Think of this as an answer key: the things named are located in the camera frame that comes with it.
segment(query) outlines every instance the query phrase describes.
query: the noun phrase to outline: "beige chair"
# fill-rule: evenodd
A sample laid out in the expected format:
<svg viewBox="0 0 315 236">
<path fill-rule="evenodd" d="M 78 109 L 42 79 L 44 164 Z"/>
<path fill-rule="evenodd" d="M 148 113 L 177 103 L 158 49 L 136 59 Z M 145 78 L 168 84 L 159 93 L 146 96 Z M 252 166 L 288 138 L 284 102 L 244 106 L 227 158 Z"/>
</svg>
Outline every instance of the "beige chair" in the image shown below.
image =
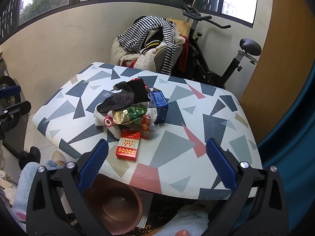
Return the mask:
<svg viewBox="0 0 315 236">
<path fill-rule="evenodd" d="M 175 23 L 175 26 L 177 30 L 181 33 L 181 35 L 188 38 L 189 31 L 190 31 L 190 24 L 181 20 L 176 20 L 176 19 L 171 19 L 171 21 Z M 154 62 L 155 62 L 157 73 L 160 73 L 162 70 L 163 62 L 166 56 L 166 51 L 167 51 L 167 47 L 164 47 L 160 49 L 154 56 Z M 175 65 L 176 61 L 178 60 L 182 51 L 183 51 L 183 46 L 177 45 L 176 51 L 173 57 L 172 68 Z"/>
</svg>

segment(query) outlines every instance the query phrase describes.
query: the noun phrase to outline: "floor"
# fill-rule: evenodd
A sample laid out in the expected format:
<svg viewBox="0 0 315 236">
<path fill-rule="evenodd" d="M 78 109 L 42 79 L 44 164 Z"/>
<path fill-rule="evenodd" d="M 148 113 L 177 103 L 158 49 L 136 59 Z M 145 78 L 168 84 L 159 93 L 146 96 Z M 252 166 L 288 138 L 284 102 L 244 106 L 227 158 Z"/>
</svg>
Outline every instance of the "floor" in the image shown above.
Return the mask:
<svg viewBox="0 0 315 236">
<path fill-rule="evenodd" d="M 61 151 L 57 146 L 51 143 L 46 137 L 42 135 L 33 125 L 32 118 L 34 114 L 28 117 L 26 134 L 24 140 L 24 151 L 29 152 L 31 146 L 37 147 L 41 152 L 41 164 L 45 164 L 48 160 L 51 159 L 54 151 L 61 152 L 66 160 L 74 161 L 72 157 Z"/>
</svg>

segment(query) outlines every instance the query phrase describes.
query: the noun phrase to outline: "black bike seat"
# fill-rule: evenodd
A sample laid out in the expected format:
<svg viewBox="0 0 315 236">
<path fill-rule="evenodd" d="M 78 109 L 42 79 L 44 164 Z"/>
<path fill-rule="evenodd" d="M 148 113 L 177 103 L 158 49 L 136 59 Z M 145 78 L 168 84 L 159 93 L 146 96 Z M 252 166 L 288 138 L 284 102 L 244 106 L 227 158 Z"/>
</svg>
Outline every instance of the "black bike seat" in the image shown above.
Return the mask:
<svg viewBox="0 0 315 236">
<path fill-rule="evenodd" d="M 252 56 L 260 56 L 261 54 L 261 47 L 260 45 L 248 38 L 243 38 L 239 42 L 239 46 L 241 47 L 242 50 L 247 52 L 248 54 Z"/>
</svg>

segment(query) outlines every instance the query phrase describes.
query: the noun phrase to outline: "geometric patterned tablecloth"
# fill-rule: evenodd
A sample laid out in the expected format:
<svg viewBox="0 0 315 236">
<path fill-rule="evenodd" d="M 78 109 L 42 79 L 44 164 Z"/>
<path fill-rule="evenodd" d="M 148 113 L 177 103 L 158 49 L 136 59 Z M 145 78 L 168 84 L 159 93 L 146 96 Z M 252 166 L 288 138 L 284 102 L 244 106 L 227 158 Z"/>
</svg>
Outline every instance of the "geometric patterned tablecloth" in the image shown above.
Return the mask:
<svg viewBox="0 0 315 236">
<path fill-rule="evenodd" d="M 95 126 L 93 112 L 113 85 L 142 78 L 169 103 L 166 122 L 140 140 L 137 161 L 115 156 L 117 139 Z M 253 133 L 235 96 L 223 89 L 168 75 L 95 62 L 62 86 L 34 115 L 33 124 L 72 156 L 89 152 L 104 138 L 109 155 L 100 173 L 155 193 L 192 199 L 225 199 L 225 189 L 205 154 L 214 137 L 239 161 L 261 169 Z"/>
</svg>

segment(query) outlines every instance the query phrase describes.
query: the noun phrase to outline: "striped shirt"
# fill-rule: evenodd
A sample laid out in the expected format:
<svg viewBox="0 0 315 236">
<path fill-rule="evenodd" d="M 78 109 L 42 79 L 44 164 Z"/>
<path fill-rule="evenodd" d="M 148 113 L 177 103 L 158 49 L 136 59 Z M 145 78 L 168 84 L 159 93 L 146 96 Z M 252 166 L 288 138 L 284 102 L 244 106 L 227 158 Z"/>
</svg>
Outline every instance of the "striped shirt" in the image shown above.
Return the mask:
<svg viewBox="0 0 315 236">
<path fill-rule="evenodd" d="M 175 24 L 156 16 L 146 16 L 133 24 L 125 33 L 118 36 L 118 42 L 124 46 L 127 52 L 140 53 L 150 29 L 162 27 L 163 36 L 167 44 L 167 51 L 163 62 L 161 73 L 170 75 L 172 61 L 176 50 L 175 44 Z"/>
</svg>

